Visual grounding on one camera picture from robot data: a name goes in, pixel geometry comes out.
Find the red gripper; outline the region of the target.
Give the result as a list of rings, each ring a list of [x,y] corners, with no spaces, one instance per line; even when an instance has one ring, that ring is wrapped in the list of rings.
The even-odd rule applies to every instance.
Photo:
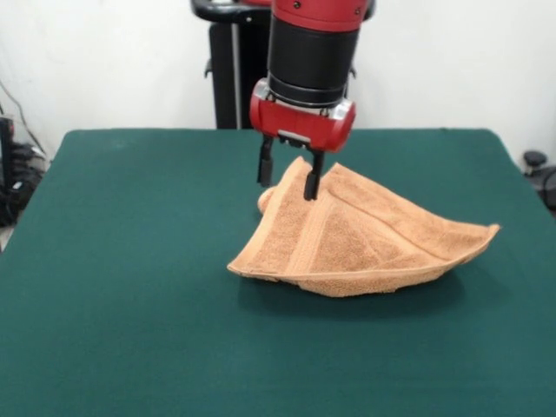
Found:
[[[339,151],[347,141],[356,115],[355,103],[344,98],[331,109],[307,109],[274,99],[265,78],[253,89],[249,117],[253,128],[264,136],[259,153],[257,182],[269,187],[272,179],[273,137],[285,136],[302,142],[312,150],[312,164],[308,172],[304,199],[318,198],[325,152]]]

